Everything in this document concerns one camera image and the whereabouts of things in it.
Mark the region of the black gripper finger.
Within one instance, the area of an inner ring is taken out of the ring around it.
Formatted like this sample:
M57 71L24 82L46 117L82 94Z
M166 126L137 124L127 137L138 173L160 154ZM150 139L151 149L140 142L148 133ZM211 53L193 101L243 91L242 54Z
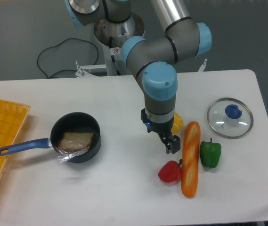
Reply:
M167 143L167 154L175 154L180 150L180 138L177 135L169 134Z
M161 142L165 145L166 151L170 150L169 137L166 133L158 133Z

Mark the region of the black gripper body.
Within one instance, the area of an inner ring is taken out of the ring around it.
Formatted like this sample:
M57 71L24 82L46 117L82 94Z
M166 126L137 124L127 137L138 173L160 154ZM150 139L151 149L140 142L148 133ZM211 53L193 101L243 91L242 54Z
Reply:
M158 134L171 134L171 128L174 122L174 109L167 114L154 114L146 108L141 110L141 120L146 125L148 132Z

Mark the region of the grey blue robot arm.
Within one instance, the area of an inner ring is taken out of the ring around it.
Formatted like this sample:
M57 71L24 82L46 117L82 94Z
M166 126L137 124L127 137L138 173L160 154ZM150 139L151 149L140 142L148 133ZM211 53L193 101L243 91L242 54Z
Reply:
M133 75L144 93L142 122L159 135L167 153L176 153L180 138L171 131L178 88L174 65L211 48L209 27L194 22L182 0L154 0L164 36L147 41L144 22L128 0L67 0L65 5L76 25L94 25L107 75Z

